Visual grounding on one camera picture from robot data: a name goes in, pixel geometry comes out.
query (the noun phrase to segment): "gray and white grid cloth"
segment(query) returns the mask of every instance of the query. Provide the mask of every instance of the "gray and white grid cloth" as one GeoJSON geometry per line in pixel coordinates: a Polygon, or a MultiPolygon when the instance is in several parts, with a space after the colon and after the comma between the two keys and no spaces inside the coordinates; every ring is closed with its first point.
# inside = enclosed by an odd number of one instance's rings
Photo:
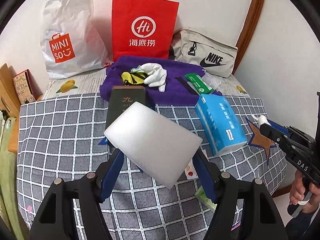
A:
{"type": "MultiPolygon", "coordinates": [[[[251,114],[266,114],[261,99],[226,98],[249,140],[252,132],[245,117],[256,123],[251,114]]],[[[108,160],[108,147],[98,145],[104,137],[107,111],[108,102],[99,94],[58,97],[21,107],[17,194],[29,226],[55,178],[79,179],[108,160]]],[[[264,150],[251,146],[213,157],[194,107],[156,105],[156,111],[203,138],[201,148],[220,170],[241,180],[261,178],[270,193],[283,180],[286,161],[278,147],[271,149],[269,166],[264,150]]],[[[202,239],[213,212],[194,197],[199,186],[199,181],[187,180],[183,173],[168,190],[125,158],[110,198],[101,204],[113,239],[202,239]]],[[[239,200],[234,225],[241,220],[242,206],[239,200]]],[[[85,240],[78,200],[74,208],[79,237],[85,240]]]]}

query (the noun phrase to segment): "blue tissue pack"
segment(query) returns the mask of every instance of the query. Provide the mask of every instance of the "blue tissue pack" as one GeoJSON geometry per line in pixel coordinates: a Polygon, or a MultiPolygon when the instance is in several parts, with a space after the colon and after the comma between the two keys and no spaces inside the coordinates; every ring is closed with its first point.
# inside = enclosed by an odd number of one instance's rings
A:
{"type": "Polygon", "coordinates": [[[196,111],[213,155],[237,151],[247,143],[243,128],[225,97],[202,94],[196,111]]]}

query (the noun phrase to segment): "nike swoosh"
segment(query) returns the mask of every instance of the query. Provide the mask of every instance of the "nike swoosh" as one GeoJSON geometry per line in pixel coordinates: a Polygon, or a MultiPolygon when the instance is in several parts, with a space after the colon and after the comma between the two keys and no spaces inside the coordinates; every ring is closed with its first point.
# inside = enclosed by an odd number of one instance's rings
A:
{"type": "Polygon", "coordinates": [[[223,65],[225,65],[225,64],[207,64],[207,63],[205,62],[205,59],[206,59],[206,58],[204,58],[203,60],[201,60],[201,62],[200,62],[200,66],[201,66],[201,67],[216,67],[216,66],[223,66],[223,65]]]}

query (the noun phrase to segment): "checkered fabric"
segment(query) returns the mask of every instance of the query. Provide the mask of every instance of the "checkered fabric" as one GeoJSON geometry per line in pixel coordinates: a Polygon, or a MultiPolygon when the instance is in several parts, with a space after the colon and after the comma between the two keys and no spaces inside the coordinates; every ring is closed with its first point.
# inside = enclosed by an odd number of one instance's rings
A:
{"type": "MultiPolygon", "coordinates": [[[[245,117],[256,123],[251,114],[266,114],[262,101],[226,98],[249,140],[252,132],[245,117]]],[[[17,193],[29,226],[55,178],[79,179],[108,160],[108,147],[98,145],[104,137],[107,110],[108,102],[99,94],[70,95],[21,107],[17,193]]],[[[264,150],[251,146],[214,157],[194,107],[156,105],[156,111],[203,138],[201,148],[222,171],[241,180],[261,178],[270,193],[283,180],[286,162],[279,148],[271,149],[269,167],[264,150]]],[[[113,239],[202,239],[213,212],[194,197],[199,186],[198,180],[187,180],[183,173],[169,190],[125,158],[110,198],[101,204],[113,239]]],[[[234,224],[241,220],[242,206],[239,200],[234,224]]],[[[78,234],[85,240],[79,207],[74,200],[78,234]]]]}

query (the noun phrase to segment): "clear plastic bag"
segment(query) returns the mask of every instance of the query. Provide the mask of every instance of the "clear plastic bag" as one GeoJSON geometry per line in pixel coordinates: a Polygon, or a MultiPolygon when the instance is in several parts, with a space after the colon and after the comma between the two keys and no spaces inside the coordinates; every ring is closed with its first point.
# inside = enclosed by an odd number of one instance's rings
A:
{"type": "Polygon", "coordinates": [[[108,52],[91,23],[93,0],[47,0],[40,45],[50,79],[104,67],[108,52]]]}

